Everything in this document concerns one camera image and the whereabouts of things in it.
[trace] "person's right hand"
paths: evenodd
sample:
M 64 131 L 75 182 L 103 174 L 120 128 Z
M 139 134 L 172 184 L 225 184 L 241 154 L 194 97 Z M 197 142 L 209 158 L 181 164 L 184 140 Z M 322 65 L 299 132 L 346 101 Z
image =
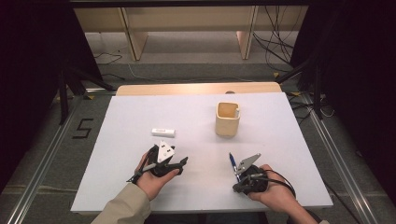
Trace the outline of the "person's right hand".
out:
M 271 170 L 269 165 L 261 167 L 264 171 Z M 267 171 L 268 178 L 285 182 L 285 180 L 274 172 Z M 253 201 L 261 202 L 276 212 L 288 214 L 293 223 L 311 224 L 317 223 L 304 208 L 300 206 L 291 191 L 280 184 L 269 181 L 265 192 L 250 192 L 248 197 Z

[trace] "beige sleeve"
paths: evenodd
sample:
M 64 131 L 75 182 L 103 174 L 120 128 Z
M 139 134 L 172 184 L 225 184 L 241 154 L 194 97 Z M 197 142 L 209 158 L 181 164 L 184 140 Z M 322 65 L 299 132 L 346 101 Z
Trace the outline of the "beige sleeve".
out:
M 92 224 L 144 223 L 151 210 L 146 193 L 135 184 L 127 184 Z

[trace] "hand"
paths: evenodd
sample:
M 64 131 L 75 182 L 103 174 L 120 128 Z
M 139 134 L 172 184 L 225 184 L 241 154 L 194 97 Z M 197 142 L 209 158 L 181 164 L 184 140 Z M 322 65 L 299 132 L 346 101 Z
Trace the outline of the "hand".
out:
M 263 165 L 263 170 L 272 170 L 269 165 Z M 285 180 L 273 172 L 267 172 L 268 178 L 285 182 Z M 293 223 L 317 223 L 305 209 L 303 209 L 294 198 L 291 191 L 274 182 L 268 182 L 265 192 L 250 192 L 248 197 L 253 201 L 261 202 L 276 212 L 288 214 Z
M 139 165 L 137 165 L 136 171 L 140 168 L 142 165 L 144 159 L 146 158 L 146 155 L 148 153 L 145 153 L 142 157 L 142 159 L 139 162 Z M 147 171 L 143 173 L 142 176 L 137 180 L 136 185 L 141 188 L 145 193 L 148 195 L 148 199 L 151 201 L 155 197 L 157 197 L 158 193 L 160 193 L 160 190 L 163 188 L 163 186 L 168 183 L 173 177 L 175 177 L 178 174 L 179 170 L 173 170 L 169 172 L 167 175 L 164 175 L 162 177 L 157 177 L 153 175 L 150 171 Z

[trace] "white table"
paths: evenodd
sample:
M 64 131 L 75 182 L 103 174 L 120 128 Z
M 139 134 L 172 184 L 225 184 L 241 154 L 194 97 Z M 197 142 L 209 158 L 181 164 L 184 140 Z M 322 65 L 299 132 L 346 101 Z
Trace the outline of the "white table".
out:
M 218 102 L 237 102 L 241 119 L 236 137 L 215 134 Z M 154 137 L 152 128 L 175 129 L 175 138 Z M 188 156 L 182 175 L 151 202 L 153 213 L 260 211 L 267 209 L 233 192 L 229 160 L 261 153 L 256 165 L 270 164 L 294 186 L 308 208 L 332 206 L 289 102 L 283 92 L 114 96 L 97 138 L 72 212 L 99 213 L 127 184 L 141 156 L 164 140 L 176 147 L 171 160 Z

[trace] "person's left hand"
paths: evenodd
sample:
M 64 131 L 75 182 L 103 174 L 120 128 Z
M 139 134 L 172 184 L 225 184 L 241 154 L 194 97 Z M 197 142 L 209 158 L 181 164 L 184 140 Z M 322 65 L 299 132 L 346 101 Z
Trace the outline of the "person's left hand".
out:
M 142 159 L 139 162 L 139 165 L 137 165 L 136 171 L 140 168 L 142 165 L 144 159 L 146 158 L 146 155 L 148 153 L 146 152 L 143 156 Z M 175 177 L 178 174 L 179 170 L 173 170 L 169 172 L 167 175 L 164 175 L 162 177 L 157 177 L 153 175 L 150 171 L 147 171 L 143 173 L 142 176 L 137 180 L 136 185 L 141 188 L 145 193 L 148 195 L 148 199 L 151 201 L 155 197 L 157 197 L 158 193 L 160 193 L 160 190 L 163 188 L 163 186 L 168 183 L 173 177 Z

